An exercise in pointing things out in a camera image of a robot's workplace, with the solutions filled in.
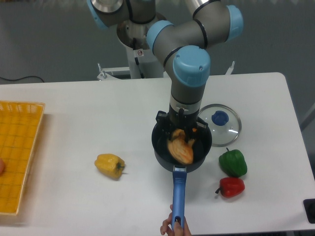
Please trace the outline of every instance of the blue pan handle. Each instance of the blue pan handle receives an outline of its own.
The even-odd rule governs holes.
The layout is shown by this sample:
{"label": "blue pan handle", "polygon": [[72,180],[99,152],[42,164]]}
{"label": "blue pan handle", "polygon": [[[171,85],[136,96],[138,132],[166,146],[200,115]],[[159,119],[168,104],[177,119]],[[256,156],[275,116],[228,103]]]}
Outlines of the blue pan handle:
{"label": "blue pan handle", "polygon": [[184,228],[184,212],[185,212],[185,186],[187,172],[186,168],[176,168],[173,171],[173,216],[172,230],[174,230],[175,221]]}

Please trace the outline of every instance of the food in pan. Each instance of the food in pan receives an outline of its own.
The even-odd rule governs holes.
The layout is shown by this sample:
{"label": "food in pan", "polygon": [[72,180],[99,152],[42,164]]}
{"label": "food in pan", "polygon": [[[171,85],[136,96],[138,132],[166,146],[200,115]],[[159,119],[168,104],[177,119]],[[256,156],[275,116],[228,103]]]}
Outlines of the food in pan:
{"label": "food in pan", "polygon": [[185,142],[185,132],[182,129],[176,129],[171,140],[167,141],[167,148],[174,159],[181,164],[187,165],[193,162],[192,145],[195,139],[189,139],[188,143]]}

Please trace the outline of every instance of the bell pepper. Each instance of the bell pepper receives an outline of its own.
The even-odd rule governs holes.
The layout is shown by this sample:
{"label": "bell pepper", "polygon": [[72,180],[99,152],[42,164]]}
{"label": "bell pepper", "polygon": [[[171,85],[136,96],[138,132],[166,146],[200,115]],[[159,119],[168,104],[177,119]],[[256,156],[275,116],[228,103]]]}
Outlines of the bell pepper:
{"label": "bell pepper", "polygon": [[94,164],[103,174],[115,179],[120,178],[125,168],[124,160],[114,154],[98,155]]}
{"label": "bell pepper", "polygon": [[220,180],[220,188],[217,189],[216,193],[221,191],[225,198],[232,198],[242,193],[244,189],[244,182],[240,178],[226,177]]}
{"label": "bell pepper", "polygon": [[230,177],[241,177],[247,173],[244,155],[239,150],[227,152],[219,157],[221,169]]}

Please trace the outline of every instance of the red bell pepper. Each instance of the red bell pepper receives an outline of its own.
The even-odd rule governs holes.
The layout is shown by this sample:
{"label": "red bell pepper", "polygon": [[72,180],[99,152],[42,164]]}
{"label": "red bell pepper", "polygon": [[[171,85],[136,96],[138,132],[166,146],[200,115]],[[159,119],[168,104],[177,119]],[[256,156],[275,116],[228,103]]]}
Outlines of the red bell pepper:
{"label": "red bell pepper", "polygon": [[240,178],[226,177],[220,180],[220,188],[217,189],[216,193],[221,191],[222,196],[231,198],[239,195],[244,189],[244,182]]}

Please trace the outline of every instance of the black pan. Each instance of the black pan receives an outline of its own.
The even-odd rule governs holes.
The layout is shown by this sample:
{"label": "black pan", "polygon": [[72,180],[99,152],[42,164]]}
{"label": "black pan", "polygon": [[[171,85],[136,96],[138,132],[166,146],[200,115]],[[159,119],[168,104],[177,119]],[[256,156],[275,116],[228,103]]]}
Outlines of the black pan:
{"label": "black pan", "polygon": [[175,221],[178,221],[181,226],[184,227],[183,219],[185,211],[185,186],[187,173],[196,170],[204,162],[211,148],[212,136],[209,127],[207,127],[205,131],[200,132],[199,137],[192,146],[193,163],[189,165],[183,165],[171,156],[167,149],[167,139],[168,137],[162,131],[162,128],[156,124],[152,131],[152,145],[155,156],[160,165],[168,171],[173,172],[174,189],[172,228],[174,227]]}

